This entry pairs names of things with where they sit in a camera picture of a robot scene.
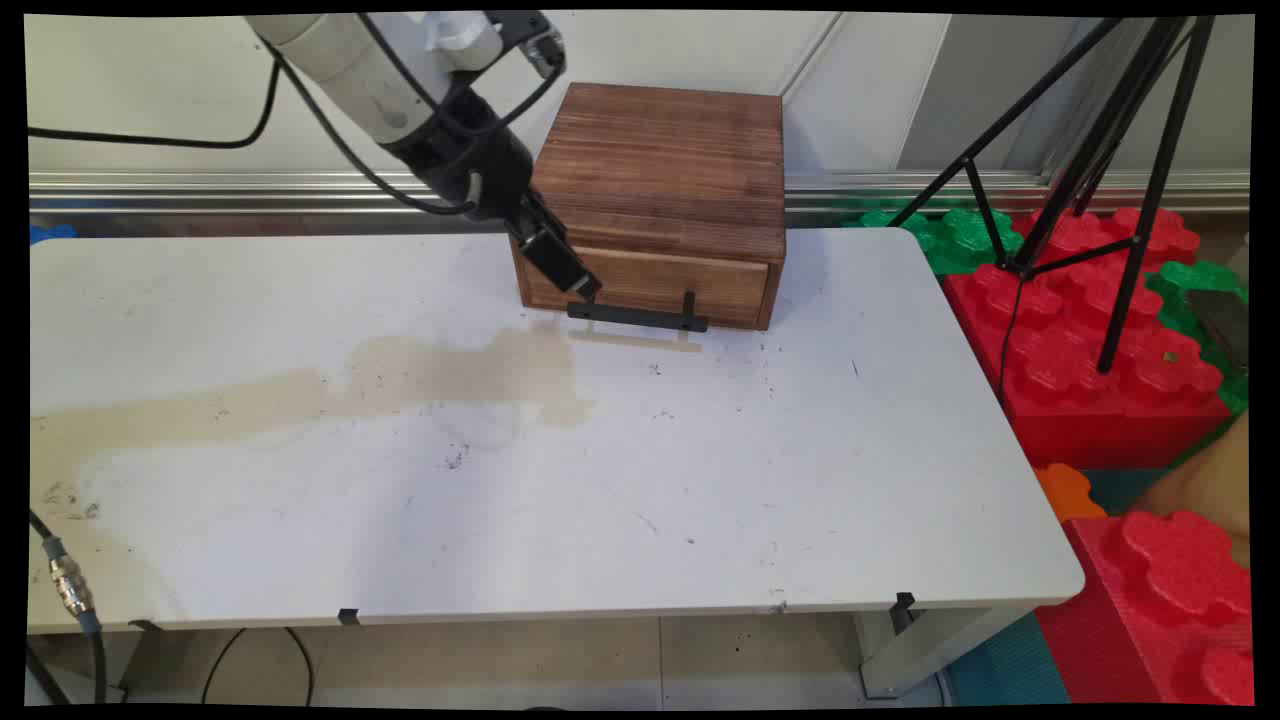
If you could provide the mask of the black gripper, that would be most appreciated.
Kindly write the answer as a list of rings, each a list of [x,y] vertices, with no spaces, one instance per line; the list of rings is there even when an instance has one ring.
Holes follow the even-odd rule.
[[[559,292],[595,300],[602,282],[573,250],[566,225],[543,196],[527,193],[532,156],[511,129],[471,138],[430,119],[383,149],[454,206],[468,201],[471,174],[479,174],[479,200],[467,217],[476,222],[515,222],[516,249],[535,269]]]

